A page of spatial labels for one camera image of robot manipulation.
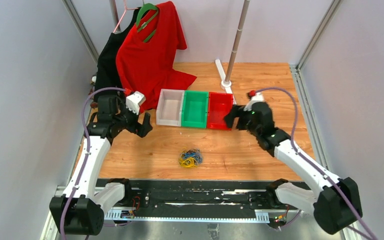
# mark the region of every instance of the white bin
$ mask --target white bin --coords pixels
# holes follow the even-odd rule
[[[161,89],[156,108],[156,124],[180,127],[184,90]]]

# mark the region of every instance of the green bin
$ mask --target green bin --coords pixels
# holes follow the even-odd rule
[[[184,91],[182,127],[202,129],[207,127],[208,97],[207,91]]]

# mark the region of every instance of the clothes hanger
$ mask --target clothes hanger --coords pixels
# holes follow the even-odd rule
[[[123,18],[124,18],[125,15],[126,15],[127,10],[135,10],[135,9],[138,9],[138,7],[135,7],[135,8],[128,8],[128,7],[127,7],[127,1],[126,1],[126,0],[123,0],[123,3],[124,3],[124,12],[123,12],[123,15],[121,15],[120,20],[118,21],[118,23],[117,23],[117,25],[115,26],[114,31],[112,31],[112,33],[115,33],[115,32],[117,31],[117,29],[119,28],[120,23],[122,22]]]
[[[144,22],[138,29],[137,31],[140,32],[142,29],[144,29],[148,23],[150,23],[157,15],[158,13],[160,12],[160,10],[158,9],[157,6],[155,6],[154,4],[152,3],[145,3],[143,4],[142,8],[139,10],[139,13],[137,14],[137,18],[136,18],[136,27],[139,26],[139,23],[141,22],[141,19],[143,17],[143,15],[149,11],[149,10],[155,10],[156,13],[154,15],[152,15],[146,22]],[[152,36],[154,36],[155,32],[157,31],[157,29],[154,29],[154,31],[151,32],[151,34],[145,38],[145,40],[143,41],[144,43],[148,42]]]

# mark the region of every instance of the red t-shirt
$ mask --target red t-shirt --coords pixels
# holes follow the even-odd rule
[[[115,58],[123,87],[145,95],[142,112],[157,108],[161,89],[186,90],[197,78],[173,69],[176,50],[187,48],[175,5],[168,1],[156,6],[157,16],[140,32],[134,25]],[[155,12],[150,10],[139,26]],[[143,42],[155,29],[152,38]]]

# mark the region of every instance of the red object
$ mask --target red object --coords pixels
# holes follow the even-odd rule
[[[115,58],[123,87],[146,97],[141,112],[157,108],[161,89],[186,90],[197,78],[173,69],[176,50],[187,48],[175,5],[168,1],[156,6],[159,8],[156,17],[139,32],[134,25]],[[155,12],[150,10],[139,25]],[[155,29],[152,38],[143,42]]]
[[[256,95],[256,91],[255,90],[252,90],[248,93],[248,96],[251,98],[251,97],[254,97]]]
[[[225,123],[224,117],[231,111],[233,95],[230,93],[210,92],[208,100],[208,129],[231,130]]]
[[[132,90],[128,89],[128,88],[124,88],[124,94],[126,96],[129,96],[130,94],[132,93]]]

